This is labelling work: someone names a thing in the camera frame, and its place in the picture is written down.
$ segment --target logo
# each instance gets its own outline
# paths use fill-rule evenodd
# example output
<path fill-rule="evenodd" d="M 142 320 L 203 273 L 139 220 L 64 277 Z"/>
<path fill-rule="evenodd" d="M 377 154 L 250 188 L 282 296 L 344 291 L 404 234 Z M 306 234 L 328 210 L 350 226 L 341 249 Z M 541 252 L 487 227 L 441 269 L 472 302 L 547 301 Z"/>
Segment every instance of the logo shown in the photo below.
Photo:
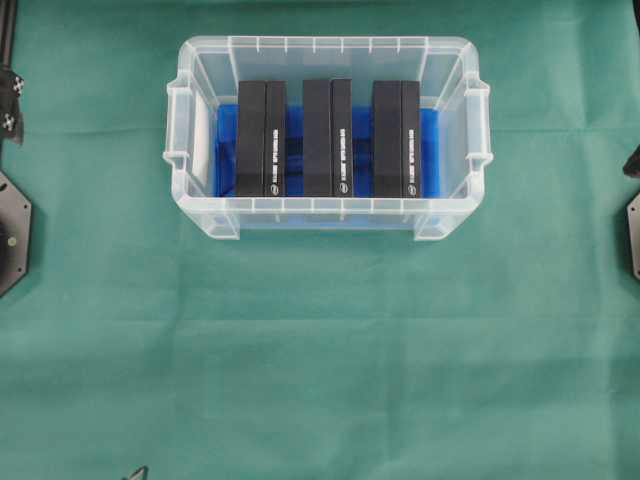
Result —
<path fill-rule="evenodd" d="M 340 129 L 340 180 L 347 181 L 347 131 L 344 128 Z"/>
<path fill-rule="evenodd" d="M 272 182 L 278 183 L 278 129 L 273 131 L 273 155 L 271 156 L 273 163 L 273 177 Z"/>
<path fill-rule="evenodd" d="M 415 163 L 416 163 L 416 154 L 415 154 L 415 133 L 413 128 L 409 129 L 409 183 L 416 183 L 416 174 L 415 174 Z"/>

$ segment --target green cloth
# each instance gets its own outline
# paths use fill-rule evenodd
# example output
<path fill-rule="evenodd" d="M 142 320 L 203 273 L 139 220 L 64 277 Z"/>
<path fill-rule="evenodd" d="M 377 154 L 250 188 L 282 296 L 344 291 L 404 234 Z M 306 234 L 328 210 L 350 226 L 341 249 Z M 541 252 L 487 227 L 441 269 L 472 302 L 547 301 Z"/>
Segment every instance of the green cloth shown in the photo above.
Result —
<path fill-rule="evenodd" d="M 484 203 L 435 243 L 207 238 L 161 158 L 197 34 L 468 38 Z M 640 478 L 638 38 L 623 0 L 21 1 L 2 168 L 34 223 L 0 299 L 0 477 Z"/>

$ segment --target black box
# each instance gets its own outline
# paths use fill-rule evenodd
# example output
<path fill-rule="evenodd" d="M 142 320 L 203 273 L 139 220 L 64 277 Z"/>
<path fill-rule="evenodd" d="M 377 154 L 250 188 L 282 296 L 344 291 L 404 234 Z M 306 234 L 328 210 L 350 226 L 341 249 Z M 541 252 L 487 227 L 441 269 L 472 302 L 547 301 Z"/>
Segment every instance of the black box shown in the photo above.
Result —
<path fill-rule="evenodd" d="M 353 197 L 351 80 L 331 81 L 333 195 Z"/>
<path fill-rule="evenodd" d="M 287 162 L 287 87 L 285 82 L 267 82 L 266 103 L 264 196 L 284 197 L 284 172 Z"/>
<path fill-rule="evenodd" d="M 401 97 L 401 82 L 373 82 L 373 195 L 375 197 L 402 197 Z"/>
<path fill-rule="evenodd" d="M 402 192 L 422 198 L 420 82 L 402 82 Z"/>
<path fill-rule="evenodd" d="M 236 197 L 264 194 L 265 98 L 265 82 L 239 82 Z"/>
<path fill-rule="evenodd" d="M 302 97 L 304 195 L 305 197 L 330 197 L 333 193 L 331 83 L 329 80 L 304 80 Z"/>

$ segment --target clear plastic storage bin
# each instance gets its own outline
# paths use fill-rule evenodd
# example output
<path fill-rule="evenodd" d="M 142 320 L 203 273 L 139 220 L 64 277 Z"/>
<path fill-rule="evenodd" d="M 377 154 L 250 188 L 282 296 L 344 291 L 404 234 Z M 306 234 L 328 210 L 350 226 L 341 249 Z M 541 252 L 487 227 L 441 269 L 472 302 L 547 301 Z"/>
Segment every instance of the clear plastic storage bin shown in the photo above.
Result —
<path fill-rule="evenodd" d="M 354 108 L 371 104 L 373 80 L 418 80 L 421 108 L 437 111 L 438 193 L 433 198 L 235 198 L 214 196 L 218 109 L 237 103 L 240 80 L 286 80 L 290 105 L 302 81 L 351 78 Z M 453 37 L 195 37 L 184 43 L 167 86 L 164 159 L 171 194 L 207 235 L 243 228 L 411 230 L 449 235 L 480 204 L 493 160 L 489 86 L 478 53 Z"/>

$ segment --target blue liner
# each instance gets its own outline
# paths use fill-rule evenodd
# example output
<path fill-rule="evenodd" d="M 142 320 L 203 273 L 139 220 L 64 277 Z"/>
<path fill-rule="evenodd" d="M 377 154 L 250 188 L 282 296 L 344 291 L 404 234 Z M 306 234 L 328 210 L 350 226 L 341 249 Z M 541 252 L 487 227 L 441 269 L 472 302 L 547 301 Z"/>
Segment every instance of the blue liner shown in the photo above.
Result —
<path fill-rule="evenodd" d="M 422 118 L 422 196 L 440 196 L 440 163 L 438 161 L 438 112 L 420 110 Z M 287 164 L 285 183 L 288 197 L 303 196 L 302 181 L 302 107 L 287 110 Z M 213 196 L 233 197 L 236 162 L 236 129 L 238 106 L 221 105 L 215 138 L 216 165 L 212 169 Z M 371 162 L 371 109 L 353 109 L 353 163 L 356 197 L 371 197 L 373 168 Z"/>

